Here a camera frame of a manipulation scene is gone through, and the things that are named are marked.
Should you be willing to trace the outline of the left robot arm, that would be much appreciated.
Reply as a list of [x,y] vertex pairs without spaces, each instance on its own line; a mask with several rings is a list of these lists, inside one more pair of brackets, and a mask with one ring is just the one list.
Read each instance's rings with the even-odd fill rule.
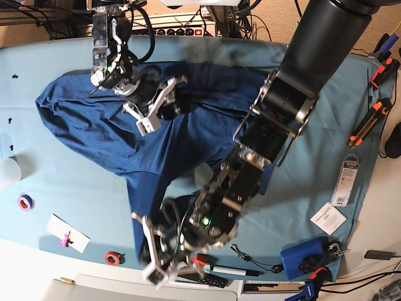
[[195,251],[227,244],[244,204],[258,192],[266,164],[280,166],[313,113],[318,94],[365,31],[382,1],[310,1],[286,54],[236,129],[236,147],[194,198],[177,231],[156,228],[133,213],[143,228],[150,261],[142,275],[159,287],[180,274],[204,275],[189,260]]

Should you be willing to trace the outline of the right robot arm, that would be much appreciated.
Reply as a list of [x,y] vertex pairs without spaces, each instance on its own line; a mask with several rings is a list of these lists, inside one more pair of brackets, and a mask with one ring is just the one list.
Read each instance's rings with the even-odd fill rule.
[[[161,67],[146,65],[153,54],[155,33],[145,10],[132,1],[90,1],[93,11],[93,51],[90,81],[94,91],[113,91],[123,99],[123,111],[130,114],[145,133],[156,131],[162,119],[172,120],[190,112],[191,105],[178,97],[178,89],[187,77],[169,77],[161,81]],[[150,47],[142,58],[128,48],[134,18],[138,11],[145,21]]]

